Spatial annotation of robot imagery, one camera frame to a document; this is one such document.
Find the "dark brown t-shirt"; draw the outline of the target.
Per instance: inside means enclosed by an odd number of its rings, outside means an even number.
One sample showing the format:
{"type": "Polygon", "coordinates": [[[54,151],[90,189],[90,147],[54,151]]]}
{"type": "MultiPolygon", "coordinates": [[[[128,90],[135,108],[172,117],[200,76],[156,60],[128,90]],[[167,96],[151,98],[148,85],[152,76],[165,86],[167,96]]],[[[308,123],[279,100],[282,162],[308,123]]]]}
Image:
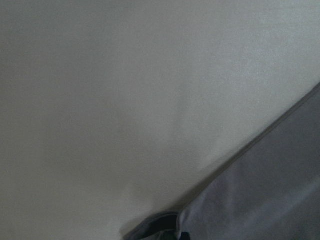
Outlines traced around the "dark brown t-shirt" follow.
{"type": "Polygon", "coordinates": [[[178,212],[141,222],[127,240],[317,240],[320,88],[244,147],[178,212]]]}

